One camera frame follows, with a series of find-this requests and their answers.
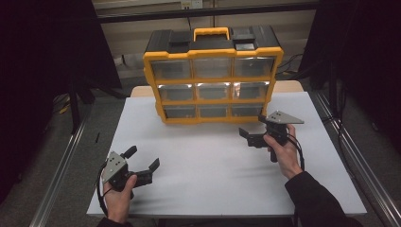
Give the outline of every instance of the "black curtain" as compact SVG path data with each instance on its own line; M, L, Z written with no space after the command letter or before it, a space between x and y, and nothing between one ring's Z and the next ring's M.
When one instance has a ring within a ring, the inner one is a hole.
M40 145L56 95L71 81L121 83L90 0L3 1L0 14L1 202Z

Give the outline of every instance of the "person's hand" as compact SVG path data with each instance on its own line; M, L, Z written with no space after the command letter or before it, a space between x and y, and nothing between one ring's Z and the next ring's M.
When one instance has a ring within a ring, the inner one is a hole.
M288 133L295 138L294 126L287 124L287 128ZM294 141L292 136L289 136L288 139ZM284 176L286 176L288 179L291 179L295 175L302 172L298 164L297 149L293 144L286 142L285 145L281 146L273 137L269 136L268 134L265 134L263 139L271 148L274 149L278 164L280 165L281 172Z
M128 212L130 210L131 191L135 186L136 180L136 175L130 176L124 190L121 192L110 190L112 188L110 183L104 184L103 192L107 192L105 198L108 210L108 219L121 224L127 222Z

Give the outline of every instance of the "sleeve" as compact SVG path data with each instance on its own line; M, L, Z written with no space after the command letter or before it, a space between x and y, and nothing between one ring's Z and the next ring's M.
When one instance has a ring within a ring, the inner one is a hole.
M307 172L290 179L286 190L304 227L362 226L346 217L336 198Z
M108 218L103 218L97 225L97 227L124 227L125 225L114 222Z

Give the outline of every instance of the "metal frame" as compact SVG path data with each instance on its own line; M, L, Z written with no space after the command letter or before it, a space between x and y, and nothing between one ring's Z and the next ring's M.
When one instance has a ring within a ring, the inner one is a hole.
M327 116L332 116L330 109L328 107L328 100L325 96L317 94L317 98L323 107L324 112ZM331 124L336 132L339 132L340 129L340 121L338 119L332 120ZM401 213L395 205L394 200L381 184L379 179L376 177L372 169L369 167L365 158L363 157L360 150L357 148L357 145L354 143L351 135L348 131L341 127L341 141L345 146L345 150L351 156L354 165L357 167L357 170L360 172L363 180L369 186L369 189L372 191L375 199L380 205L382 211L386 215L388 221L392 224L392 226L401 226Z
M221 15L280 12L280 11L299 11L299 10L312 10L318 8L331 8L334 6L344 5L344 4L348 3L345 1L340 1L335 3L308 2L308 3L276 4L276 5L241 7L241 8L237 7L237 8L213 8L213 9L189 9L189 10L180 9L172 11L159 11L159 12L147 12L147 13L102 15L98 16L96 21L101 24L108 24L108 23L121 23L121 22L132 22L132 21L150 21L150 20L161 20L161 19L186 18L186 17L221 16Z
M42 199L41 204L36 211L35 216L33 217L33 220L29 224L30 227L42 227L45 226L47 222L51 209L53 208L54 202L56 201L56 198L59 194L62 180L64 179L65 173L70 166L70 162L77 148L80 137L82 136L83 130L85 129L86 122L91 115L92 105L86 105L82 109L84 111L83 119L75 134L71 135L70 141L68 142L68 146L65 149L64 154L62 155L56 173L54 174L53 179L48 186L46 193L44 194L44 198Z

